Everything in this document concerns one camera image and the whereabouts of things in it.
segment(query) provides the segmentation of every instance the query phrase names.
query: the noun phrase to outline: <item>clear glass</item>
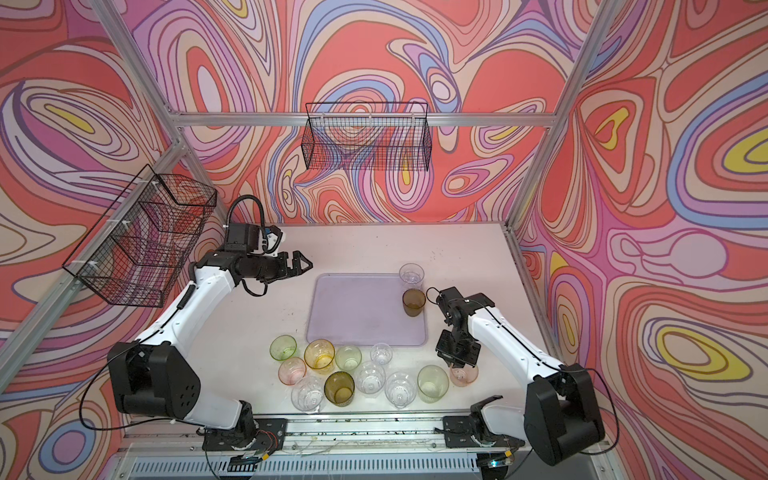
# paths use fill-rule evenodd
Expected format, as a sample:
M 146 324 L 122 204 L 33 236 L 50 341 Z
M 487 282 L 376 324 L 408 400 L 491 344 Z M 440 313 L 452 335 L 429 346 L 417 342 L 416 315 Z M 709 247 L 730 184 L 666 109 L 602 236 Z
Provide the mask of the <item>clear glass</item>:
M 355 380 L 347 372 L 334 372 L 325 384 L 326 398 L 335 406 L 346 407 L 355 396 Z
M 385 381 L 384 367 L 374 362 L 365 362 L 355 371 L 355 385 L 360 392 L 367 395 L 373 395 L 381 390 Z
M 291 390 L 290 401 L 301 412 L 318 413 L 326 401 L 323 382 L 316 376 L 304 377 Z
M 386 365 L 392 361 L 392 347 L 386 343 L 377 343 L 371 347 L 371 361 L 376 365 Z
M 306 375 L 306 364 L 297 356 L 292 356 L 280 364 L 277 378 L 284 385 L 296 385 Z
M 315 340 L 304 350 L 304 362 L 320 375 L 328 375 L 333 371 L 333 357 L 336 350 L 333 344 L 325 339 Z
M 448 375 L 437 365 L 427 365 L 419 372 L 419 398 L 426 403 L 435 403 L 448 392 Z
M 478 367 L 464 365 L 462 368 L 451 368 L 448 370 L 448 377 L 451 383 L 456 386 L 467 386 L 478 379 Z
M 336 351 L 336 364 L 345 372 L 352 372 L 362 363 L 362 353 L 354 345 L 346 345 Z
M 400 280 L 406 285 L 406 289 L 422 289 L 424 281 L 424 269 L 415 263 L 406 263 L 400 267 Z
M 402 308 L 408 316 L 418 316 L 426 303 L 427 297 L 421 290 L 411 288 L 402 295 Z
M 296 353 L 296 339 L 290 335 L 278 336 L 270 345 L 270 355 L 275 360 L 282 362 Z
M 384 385 L 386 398 L 399 409 L 403 409 L 413 402 L 416 398 L 416 390 L 413 376 L 405 372 L 394 372 Z

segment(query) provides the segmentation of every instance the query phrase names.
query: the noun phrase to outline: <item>swirl pattern backdrop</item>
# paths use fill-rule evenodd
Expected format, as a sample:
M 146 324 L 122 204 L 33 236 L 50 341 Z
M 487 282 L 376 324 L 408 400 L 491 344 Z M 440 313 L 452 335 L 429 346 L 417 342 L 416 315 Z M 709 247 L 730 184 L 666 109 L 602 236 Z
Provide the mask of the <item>swirl pattern backdrop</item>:
M 552 112 L 592 21 L 589 0 L 128 4 L 169 104 L 301 112 L 310 101 L 426 101 L 430 111 Z M 306 171 L 302 128 L 189 127 L 229 203 L 278 223 L 500 221 L 543 129 L 432 129 L 426 172 Z M 250 203 L 239 212 L 252 220 Z
M 88 4 L 0 2 L 0 343 L 127 182 L 169 145 Z M 220 225 L 209 222 L 195 257 L 221 241 Z M 157 314 L 109 306 L 90 290 L 75 297 L 0 395 L 1 479 L 99 475 L 121 433 L 82 427 L 84 385 L 115 342 Z M 108 375 L 95 385 L 87 421 L 122 424 Z
M 630 0 L 515 221 L 625 478 L 768 477 L 767 118 L 765 2 Z

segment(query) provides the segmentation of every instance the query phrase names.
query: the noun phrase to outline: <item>plastic tray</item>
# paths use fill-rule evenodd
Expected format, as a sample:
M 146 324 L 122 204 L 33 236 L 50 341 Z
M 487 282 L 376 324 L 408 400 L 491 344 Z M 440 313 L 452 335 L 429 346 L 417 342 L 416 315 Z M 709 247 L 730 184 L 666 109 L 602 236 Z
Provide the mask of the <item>plastic tray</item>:
M 306 341 L 422 346 L 427 341 L 424 311 L 406 315 L 404 292 L 397 273 L 324 273 L 315 283 Z

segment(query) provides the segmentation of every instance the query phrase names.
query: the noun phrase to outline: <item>wire basket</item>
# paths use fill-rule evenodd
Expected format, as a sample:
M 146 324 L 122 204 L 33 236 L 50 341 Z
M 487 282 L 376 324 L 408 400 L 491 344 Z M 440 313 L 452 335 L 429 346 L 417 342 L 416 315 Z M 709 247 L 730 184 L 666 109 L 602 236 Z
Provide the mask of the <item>wire basket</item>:
M 154 174 L 96 251 L 76 271 L 67 258 L 64 269 L 111 305 L 162 307 L 216 200 L 189 177 Z
M 424 102 L 306 104 L 307 170 L 423 170 L 432 159 Z

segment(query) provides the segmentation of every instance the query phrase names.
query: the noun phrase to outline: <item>white table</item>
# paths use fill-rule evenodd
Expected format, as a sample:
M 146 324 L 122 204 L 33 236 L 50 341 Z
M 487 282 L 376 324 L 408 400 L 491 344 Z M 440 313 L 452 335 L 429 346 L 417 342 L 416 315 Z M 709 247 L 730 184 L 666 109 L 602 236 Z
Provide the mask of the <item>white table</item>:
M 456 286 L 465 296 L 484 293 L 521 333 L 546 350 L 497 224 L 305 226 L 283 231 L 286 239 L 280 249 L 301 250 L 314 268 L 303 276 L 271 284 L 263 298 L 236 288 L 214 310 L 188 359 L 202 382 L 221 395 L 250 402 L 257 415 L 298 413 L 290 401 L 290 387 L 277 379 L 280 364 L 270 357 L 269 347 L 277 336 L 287 333 L 296 338 L 303 354 L 315 280 L 321 273 L 396 273 L 404 263 L 417 263 L 425 271 L 425 289 Z M 261 290 L 261 285 L 252 283 L 252 290 Z M 415 376 L 428 364 L 448 372 L 435 353 L 440 332 L 448 328 L 437 306 L 427 304 L 426 322 L 426 344 L 395 348 L 394 359 L 386 367 L 388 374 L 402 370 Z M 367 359 L 369 348 L 361 350 Z M 525 390 L 486 348 L 480 353 L 478 368 L 479 377 L 470 386 L 451 384 L 440 401 L 427 404 L 417 398 L 404 410 L 466 410 L 497 394 L 524 405 Z M 394 411 L 382 392 L 375 398 L 356 392 L 349 406 L 327 403 L 323 413 Z

